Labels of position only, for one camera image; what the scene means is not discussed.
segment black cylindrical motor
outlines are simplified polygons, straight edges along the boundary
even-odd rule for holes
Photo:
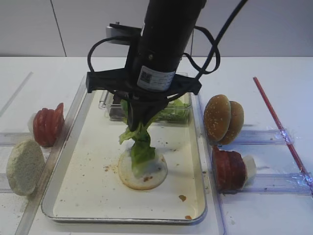
[[[131,83],[166,91],[206,0],[150,0],[131,70]]]

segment red tomato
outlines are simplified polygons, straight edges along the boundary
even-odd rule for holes
[[[49,146],[53,146],[55,139],[56,139],[52,135],[52,131],[51,131],[53,115],[54,115],[54,110],[49,109],[47,112],[47,117],[45,119],[45,136],[46,136]]]
[[[38,116],[40,115],[42,111],[38,111],[37,114],[35,115],[34,117],[34,120],[33,120],[33,131],[34,131],[34,138],[35,138],[35,141],[40,144],[40,139],[39,139],[39,136],[38,136]]]
[[[54,138],[58,138],[64,125],[63,110],[64,104],[60,103],[53,114],[51,132]]]
[[[43,108],[41,113],[37,117],[37,123],[38,123],[38,137],[40,139],[40,145],[41,146],[48,146],[48,140],[45,134],[45,119],[48,114],[48,109]]]

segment white wall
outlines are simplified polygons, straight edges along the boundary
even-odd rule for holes
[[[0,0],[0,56],[64,56],[50,0]]]
[[[52,0],[67,56],[86,56],[109,23],[142,27],[149,0]],[[216,36],[239,0],[207,0],[197,25]],[[222,56],[313,56],[313,0],[249,0],[219,46]],[[193,56],[209,43],[195,31]],[[104,44],[95,56],[126,56]],[[50,0],[0,0],[0,56],[64,56]]]
[[[148,0],[52,0],[67,56],[87,56],[91,46],[106,37],[106,26],[141,28]],[[104,43],[94,56],[126,56],[128,46]]]
[[[207,0],[197,25],[214,37],[240,0]],[[193,56],[210,46],[195,31]],[[221,56],[313,56],[313,0],[249,0],[223,37]]]

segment black mount bracket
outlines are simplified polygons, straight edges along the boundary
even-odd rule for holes
[[[118,29],[123,29],[122,25],[115,25]],[[87,72],[86,87],[88,93],[95,90],[108,90],[111,93],[119,96],[121,99],[126,99],[128,102],[128,126],[130,131],[136,130],[139,123],[146,125],[149,120],[159,111],[166,108],[168,105],[167,97],[181,93],[186,87],[191,85],[193,78],[175,74],[168,90],[164,92],[151,92],[142,89],[132,82],[132,67],[134,57],[137,54],[137,46],[140,38],[140,32],[137,29],[133,31],[126,28],[127,34],[134,32],[130,39],[130,48],[127,55],[127,60],[124,68],[97,72]],[[199,81],[193,82],[188,92],[198,94],[201,88]],[[126,92],[127,97],[116,93],[116,91]]]

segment bread slice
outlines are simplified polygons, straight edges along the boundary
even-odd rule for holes
[[[211,144],[220,141],[226,134],[230,123],[230,112],[230,102],[223,94],[212,97],[207,103],[203,122]]]
[[[244,109],[241,104],[230,101],[230,123],[224,137],[219,141],[219,144],[230,144],[240,133],[244,124]]]
[[[6,166],[6,176],[14,193],[30,195],[45,164],[40,146],[26,140],[14,146]]]
[[[158,187],[167,176],[167,165],[165,158],[156,153],[153,160],[147,162],[147,170],[139,178],[132,171],[131,151],[126,150],[118,161],[118,175],[123,184],[137,190],[148,190]]]

